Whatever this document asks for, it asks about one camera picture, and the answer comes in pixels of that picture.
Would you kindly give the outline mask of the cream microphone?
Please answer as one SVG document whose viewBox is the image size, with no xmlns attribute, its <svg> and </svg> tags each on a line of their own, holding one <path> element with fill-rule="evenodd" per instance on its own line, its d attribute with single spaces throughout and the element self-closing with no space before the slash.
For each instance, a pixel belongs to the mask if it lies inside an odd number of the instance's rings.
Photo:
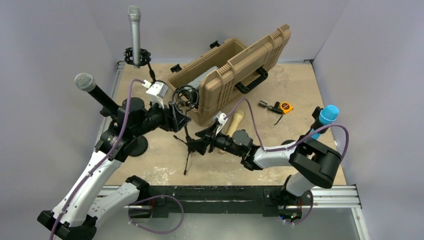
<svg viewBox="0 0 424 240">
<path fill-rule="evenodd" d="M 224 126 L 218 125 L 217 135 L 222 134 L 222 135 L 227 135 L 227 136 L 232 137 L 243 118 L 244 118 L 244 111 L 243 110 L 236 110 L 232 114 L 232 120 L 230 121 L 230 125 L 229 125 L 229 128 L 228 128 L 226 134 L 222 133 L 222 129 L 223 129 Z M 221 154 L 225 153 L 223 150 L 219 150 L 219 152 Z"/>
</svg>

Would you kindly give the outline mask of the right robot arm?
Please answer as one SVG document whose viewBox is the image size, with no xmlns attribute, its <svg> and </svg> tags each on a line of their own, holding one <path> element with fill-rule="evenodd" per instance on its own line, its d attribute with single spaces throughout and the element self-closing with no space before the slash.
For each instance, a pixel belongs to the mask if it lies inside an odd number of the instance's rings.
<svg viewBox="0 0 424 240">
<path fill-rule="evenodd" d="M 338 152 L 321 143 L 313 136 L 321 133 L 333 124 L 323 125 L 310 130 L 298 141 L 288 140 L 282 145 L 261 147 L 244 130 L 237 130 L 233 136 L 218 132 L 214 124 L 197 132 L 197 139 L 188 142 L 188 147 L 204 155 L 220 149 L 241 158 L 241 164 L 250 171 L 271 167 L 294 167 L 297 173 L 290 176 L 281 189 L 280 196 L 288 204 L 294 203 L 300 196 L 313 187 L 332 188 L 338 168 L 347 149 Z"/>
</svg>

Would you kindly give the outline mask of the black round base stand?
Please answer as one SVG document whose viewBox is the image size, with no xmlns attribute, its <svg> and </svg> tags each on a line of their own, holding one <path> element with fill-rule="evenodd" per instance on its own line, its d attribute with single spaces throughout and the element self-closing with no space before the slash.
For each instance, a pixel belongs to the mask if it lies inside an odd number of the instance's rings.
<svg viewBox="0 0 424 240">
<path fill-rule="evenodd" d="M 148 149 L 148 141 L 142 133 L 137 132 L 143 126 L 138 120 L 145 120 L 143 109 L 131 110 L 128 115 L 127 124 L 123 131 L 123 136 L 118 140 L 121 132 L 122 124 L 124 123 L 125 106 L 122 105 L 118 108 L 116 115 L 110 113 L 103 108 L 100 114 L 104 117 L 110 117 L 111 122 L 105 132 L 100 136 L 95 148 L 108 153 L 115 143 L 118 145 L 110 155 L 110 159 L 116 159 L 124 162 L 128 156 L 138 157 L 146 152 Z"/>
</svg>

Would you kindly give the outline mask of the black microphone silver grille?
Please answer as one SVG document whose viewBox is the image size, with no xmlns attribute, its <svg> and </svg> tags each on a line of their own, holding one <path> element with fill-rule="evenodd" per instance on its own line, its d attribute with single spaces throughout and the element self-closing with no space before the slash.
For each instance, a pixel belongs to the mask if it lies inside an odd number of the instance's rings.
<svg viewBox="0 0 424 240">
<path fill-rule="evenodd" d="M 89 73 L 79 73 L 74 78 L 75 85 L 81 91 L 88 93 L 100 103 L 110 115 L 116 115 L 119 106 L 99 87 L 94 77 Z"/>
</svg>

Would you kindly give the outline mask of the black tripod shock mount stand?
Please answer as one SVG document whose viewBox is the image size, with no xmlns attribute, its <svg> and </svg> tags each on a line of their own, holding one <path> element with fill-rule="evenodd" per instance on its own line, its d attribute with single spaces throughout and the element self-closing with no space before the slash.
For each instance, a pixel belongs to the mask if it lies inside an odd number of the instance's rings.
<svg viewBox="0 0 424 240">
<path fill-rule="evenodd" d="M 188 112 L 191 111 L 192 109 L 196 108 L 199 104 L 199 92 L 198 92 L 198 90 L 195 87 L 193 87 L 192 85 L 188 85 L 188 84 L 182 85 L 182 86 L 176 88 L 175 91 L 173 92 L 171 98 L 172 98 L 172 102 L 176 105 L 176 107 L 179 110 L 183 111 L 183 114 L 186 117 L 188 116 Z M 187 126 L 184 126 L 184 132 L 185 132 L 185 140 L 186 141 L 183 141 L 182 139 L 180 139 L 176 135 L 174 135 L 173 137 L 187 146 L 188 153 L 187 153 L 185 168 L 184 168 L 184 172 L 183 172 L 183 175 L 186 176 L 187 170 L 188 170 L 189 156 L 190 156 L 191 153 L 194 153 L 195 150 L 190 146 L 190 143 L 194 139 L 190 137 Z"/>
</svg>

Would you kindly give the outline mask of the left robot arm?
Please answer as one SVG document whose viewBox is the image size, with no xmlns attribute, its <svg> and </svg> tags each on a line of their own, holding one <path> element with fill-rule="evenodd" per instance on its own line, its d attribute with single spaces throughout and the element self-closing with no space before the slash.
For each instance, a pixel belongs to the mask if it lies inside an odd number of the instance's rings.
<svg viewBox="0 0 424 240">
<path fill-rule="evenodd" d="M 37 217 L 50 230 L 49 238 L 91 240 L 98 228 L 125 205 L 146 203 L 149 185 L 137 176 L 131 176 L 102 200 L 96 198 L 132 152 L 147 148 L 146 140 L 139 142 L 145 134 L 158 128 L 177 133 L 190 121 L 172 102 L 167 107 L 151 104 L 146 109 L 138 97 L 124 100 L 72 189 L 54 209 L 44 210 Z"/>
</svg>

